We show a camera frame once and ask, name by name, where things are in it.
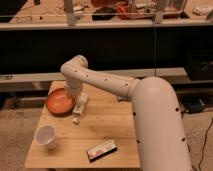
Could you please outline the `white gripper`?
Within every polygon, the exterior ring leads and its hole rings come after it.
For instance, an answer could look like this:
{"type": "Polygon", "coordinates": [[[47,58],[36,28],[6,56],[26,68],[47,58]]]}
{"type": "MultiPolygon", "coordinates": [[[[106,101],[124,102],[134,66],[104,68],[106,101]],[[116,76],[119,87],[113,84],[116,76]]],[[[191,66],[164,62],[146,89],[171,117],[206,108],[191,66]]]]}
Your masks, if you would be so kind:
{"type": "Polygon", "coordinates": [[[82,92],[82,88],[71,88],[68,84],[64,85],[65,94],[68,98],[77,99],[80,93],[82,92]]]}

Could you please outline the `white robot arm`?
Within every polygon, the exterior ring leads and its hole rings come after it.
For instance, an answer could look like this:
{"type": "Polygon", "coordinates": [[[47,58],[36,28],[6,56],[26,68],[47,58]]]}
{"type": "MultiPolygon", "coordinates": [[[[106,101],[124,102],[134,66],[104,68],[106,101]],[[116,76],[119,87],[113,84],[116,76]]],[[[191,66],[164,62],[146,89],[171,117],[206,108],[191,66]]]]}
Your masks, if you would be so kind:
{"type": "Polygon", "coordinates": [[[87,83],[132,104],[142,171],[192,171],[178,98],[168,81],[90,70],[82,55],[65,62],[60,71],[72,95],[78,95],[87,83]]]}

